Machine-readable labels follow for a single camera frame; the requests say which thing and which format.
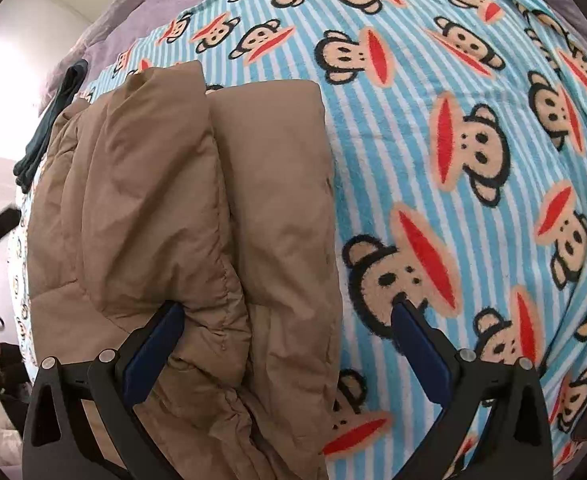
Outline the tan puffer jacket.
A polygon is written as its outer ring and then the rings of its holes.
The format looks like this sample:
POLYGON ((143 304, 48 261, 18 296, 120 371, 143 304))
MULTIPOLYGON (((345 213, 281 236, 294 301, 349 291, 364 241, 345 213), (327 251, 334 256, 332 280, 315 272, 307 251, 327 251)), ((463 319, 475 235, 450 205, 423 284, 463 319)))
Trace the tan puffer jacket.
POLYGON ((182 337, 137 413, 186 479, 323 479, 341 296, 333 159, 310 80, 208 91, 149 68, 56 118, 30 211, 34 352, 182 337))

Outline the folded dark blue jeans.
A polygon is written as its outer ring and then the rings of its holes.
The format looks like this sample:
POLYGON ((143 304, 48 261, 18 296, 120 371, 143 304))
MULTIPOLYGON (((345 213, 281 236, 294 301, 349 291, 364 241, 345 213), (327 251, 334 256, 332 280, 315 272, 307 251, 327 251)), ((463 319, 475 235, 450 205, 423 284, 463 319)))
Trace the folded dark blue jeans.
POLYGON ((88 62, 80 60, 70 65, 62 82, 60 83, 54 98, 48 104, 36 131, 26 146, 26 152, 21 160, 16 162, 13 168, 15 183, 22 194, 27 194, 32 187, 36 170, 45 155, 51 139, 51 132, 58 115, 71 104, 73 97, 84 83, 88 73, 88 62))

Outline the purple quilted duvet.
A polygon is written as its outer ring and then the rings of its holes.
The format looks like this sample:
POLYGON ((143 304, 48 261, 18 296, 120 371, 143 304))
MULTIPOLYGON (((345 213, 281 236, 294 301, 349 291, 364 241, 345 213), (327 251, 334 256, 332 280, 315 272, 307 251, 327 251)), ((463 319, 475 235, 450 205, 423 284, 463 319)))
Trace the purple quilted duvet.
POLYGON ((39 111, 43 112, 54 98, 67 68, 73 63, 88 62, 86 81, 97 77, 115 62, 118 54, 161 25, 168 24, 182 11, 202 0, 114 0, 88 26, 70 51, 47 76, 41 94, 39 111))

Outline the blue monkey print blanket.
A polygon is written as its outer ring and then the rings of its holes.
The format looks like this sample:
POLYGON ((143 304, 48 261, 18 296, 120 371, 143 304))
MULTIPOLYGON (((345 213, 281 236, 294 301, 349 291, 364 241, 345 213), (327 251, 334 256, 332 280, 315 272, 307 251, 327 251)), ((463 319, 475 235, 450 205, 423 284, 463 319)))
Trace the blue monkey print blanket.
POLYGON ((587 29, 570 0, 202 0, 120 52, 200 61, 213 88, 309 78, 337 167, 344 365, 389 408, 389 437, 329 466, 387 479, 437 411, 391 346, 383 290, 427 262, 431 322, 481 359, 533 361, 556 474, 587 448, 587 29))

